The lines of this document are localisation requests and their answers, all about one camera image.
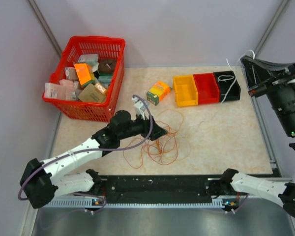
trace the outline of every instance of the wooden table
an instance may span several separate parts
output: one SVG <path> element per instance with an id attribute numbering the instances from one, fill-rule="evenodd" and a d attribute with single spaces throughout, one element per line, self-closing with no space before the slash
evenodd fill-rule
<path id="1" fill-rule="evenodd" d="M 172 86 L 173 76 L 176 75 L 225 70 L 229 68 L 126 68 L 116 111 L 127 110 L 134 118 L 132 94 L 146 98 L 146 92 L 158 80 Z M 181 126 L 176 135 L 178 157 L 172 164 L 160 165 L 143 152 L 142 167 L 134 169 L 126 162 L 122 151 L 114 151 L 104 158 L 86 163 L 74 173 L 94 169 L 100 175 L 204 175 L 221 174 L 227 168 L 234 168 L 248 174 L 271 174 L 268 154 L 241 72 L 238 72 L 237 79 L 241 97 L 236 102 L 178 108 L 175 92 L 172 91 L 157 106 L 150 104 L 156 120 L 167 123 L 175 130 Z M 53 156 L 79 145 L 104 126 L 106 123 L 74 120 L 63 115 Z M 123 140 L 121 147 L 127 146 L 131 140 L 133 138 Z M 137 147 L 124 153 L 133 167 L 141 164 L 140 152 L 141 147 Z M 173 160 L 174 155 L 174 151 L 167 156 L 164 154 L 163 164 Z"/>

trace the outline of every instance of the orange string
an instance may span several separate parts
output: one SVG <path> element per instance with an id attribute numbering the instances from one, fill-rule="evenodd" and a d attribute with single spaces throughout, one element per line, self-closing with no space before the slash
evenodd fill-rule
<path id="1" fill-rule="evenodd" d="M 166 111 L 174 111 L 174 112 L 177 112 L 177 113 L 180 113 L 178 111 L 175 111 L 175 110 L 172 110 L 172 109 L 167 109 L 165 111 L 162 111 L 161 113 L 158 114 L 158 116 Z M 156 123 L 161 123 L 163 124 L 163 128 L 167 130 L 167 134 L 159 139 L 157 139 L 156 141 L 154 141 L 152 144 L 150 144 L 150 140 L 148 141 L 145 141 L 145 143 L 142 144 L 142 147 L 141 147 L 141 150 L 140 150 L 140 156 L 139 156 L 139 159 L 140 159 L 140 166 L 138 167 L 135 167 L 133 165 L 130 164 L 130 162 L 127 160 L 126 156 L 125 156 L 125 151 L 123 151 L 123 158 L 125 159 L 125 161 L 133 168 L 133 169 L 139 169 L 143 166 L 143 152 L 145 152 L 152 161 L 156 162 L 157 164 L 159 165 L 162 165 L 162 166 L 167 166 L 167 165 L 170 165 L 172 163 L 174 163 L 175 161 L 178 161 L 178 160 L 183 160 L 185 158 L 188 157 L 188 155 L 190 154 L 190 151 L 189 150 L 189 153 L 183 157 L 182 159 L 178 159 L 178 154 L 179 154 L 179 151 L 178 151 L 178 144 L 177 144 L 177 138 L 176 138 L 176 135 L 177 133 L 179 132 L 182 124 L 183 124 L 183 121 L 184 121 L 184 116 L 182 113 L 180 113 L 181 117 L 182 117 L 182 121 L 181 123 L 179 124 L 179 128 L 178 130 L 174 130 L 172 129 L 168 124 L 162 122 L 162 121 L 156 121 Z M 131 140 L 131 142 L 128 144 L 128 146 L 132 145 L 132 143 L 135 141 L 135 140 L 143 140 L 142 137 L 138 137 L 138 138 L 135 138 L 133 140 Z M 164 156 L 164 154 L 166 153 L 171 153 L 173 152 L 174 154 L 172 156 Z"/>

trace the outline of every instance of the white wall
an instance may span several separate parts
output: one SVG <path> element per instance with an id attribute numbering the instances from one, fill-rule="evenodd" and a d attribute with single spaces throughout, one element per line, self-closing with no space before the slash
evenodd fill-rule
<path id="1" fill-rule="evenodd" d="M 295 0 L 290 2 L 258 58 L 277 63 L 295 62 Z M 283 174 L 295 180 L 295 152 L 289 147 L 289 143 L 294 143 L 295 139 L 286 136 L 268 99 L 264 96 L 258 100 L 267 120 L 271 121 L 268 122 L 268 127 Z"/>
<path id="2" fill-rule="evenodd" d="M 0 0 L 0 236 L 16 236 L 27 162 L 46 157 L 59 115 L 41 95 L 58 57 L 25 0 Z"/>
<path id="3" fill-rule="evenodd" d="M 126 40 L 126 66 L 226 65 L 254 49 L 277 0 L 36 0 L 64 49 L 73 35 Z"/>

